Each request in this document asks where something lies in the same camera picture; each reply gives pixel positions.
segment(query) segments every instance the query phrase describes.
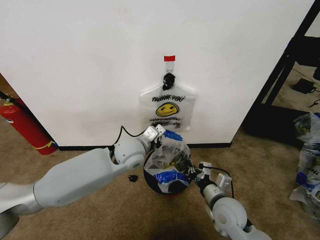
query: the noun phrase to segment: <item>white wall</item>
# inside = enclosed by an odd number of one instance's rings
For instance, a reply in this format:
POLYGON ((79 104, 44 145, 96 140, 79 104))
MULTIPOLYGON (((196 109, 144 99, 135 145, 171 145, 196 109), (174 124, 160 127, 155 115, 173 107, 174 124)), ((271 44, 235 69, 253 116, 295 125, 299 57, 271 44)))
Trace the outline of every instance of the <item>white wall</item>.
POLYGON ((320 38, 320 14, 318 14, 313 21, 312 25, 305 34, 308 37, 320 38))
POLYGON ((188 143, 229 143, 313 0, 2 0, 0 72, 60 146, 140 132, 164 55, 198 100, 188 143))

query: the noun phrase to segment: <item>plastic bag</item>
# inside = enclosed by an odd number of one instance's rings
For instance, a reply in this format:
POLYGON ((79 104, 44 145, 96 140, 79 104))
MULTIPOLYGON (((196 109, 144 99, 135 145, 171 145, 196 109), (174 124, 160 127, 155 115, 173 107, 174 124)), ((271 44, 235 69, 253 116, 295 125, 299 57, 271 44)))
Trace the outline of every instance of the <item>plastic bag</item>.
POLYGON ((142 129, 152 123, 168 130, 189 130, 197 94, 184 87, 173 85, 164 90, 163 85, 140 95, 140 121, 142 129))
POLYGON ((157 180, 162 193, 178 193, 189 186, 192 168, 190 149, 182 137, 166 130, 162 145, 152 152, 144 165, 144 170, 157 180))
POLYGON ((304 141, 300 150, 296 183, 290 200, 303 203, 304 210, 320 220, 320 115, 308 113, 294 120, 297 139, 304 141))
POLYGON ((294 120, 297 139, 309 143, 320 143, 320 113, 308 113, 294 120))

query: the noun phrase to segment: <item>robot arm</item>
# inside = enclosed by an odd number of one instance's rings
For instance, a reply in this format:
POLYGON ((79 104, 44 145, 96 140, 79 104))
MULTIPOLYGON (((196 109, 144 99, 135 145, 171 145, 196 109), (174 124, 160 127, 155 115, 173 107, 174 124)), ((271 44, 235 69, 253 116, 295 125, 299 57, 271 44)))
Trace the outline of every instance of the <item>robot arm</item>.
POLYGON ((97 148, 64 161, 35 183, 0 183, 0 239, 15 226, 19 215, 73 203, 142 166, 151 142, 164 132, 161 125, 150 126, 141 136, 121 138, 113 150, 97 148))
POLYGON ((231 185, 232 178, 219 173, 213 182, 210 180, 211 163, 202 162, 202 165, 203 174, 196 179, 196 184, 208 206, 214 228, 232 240, 271 240, 267 234, 251 224, 240 202, 227 197, 226 191, 231 185))

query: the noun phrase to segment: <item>fire extinguisher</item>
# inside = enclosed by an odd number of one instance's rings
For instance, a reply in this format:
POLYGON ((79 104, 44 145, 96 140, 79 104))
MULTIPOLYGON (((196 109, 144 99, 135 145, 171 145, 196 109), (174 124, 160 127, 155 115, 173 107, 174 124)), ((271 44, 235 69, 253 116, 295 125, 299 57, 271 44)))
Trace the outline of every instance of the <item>fire extinguisher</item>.
POLYGON ((10 123, 40 154, 47 155, 57 150, 55 142, 38 123, 20 98, 10 98, 3 92, 0 97, 6 102, 0 106, 0 115, 10 123))

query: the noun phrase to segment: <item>red tape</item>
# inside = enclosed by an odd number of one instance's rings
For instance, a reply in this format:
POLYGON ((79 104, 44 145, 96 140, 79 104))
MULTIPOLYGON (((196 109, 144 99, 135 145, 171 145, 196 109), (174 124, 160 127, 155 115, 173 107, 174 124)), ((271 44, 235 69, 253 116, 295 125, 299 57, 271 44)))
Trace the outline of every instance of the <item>red tape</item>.
POLYGON ((164 56, 165 62, 174 62, 176 60, 176 56, 164 56))

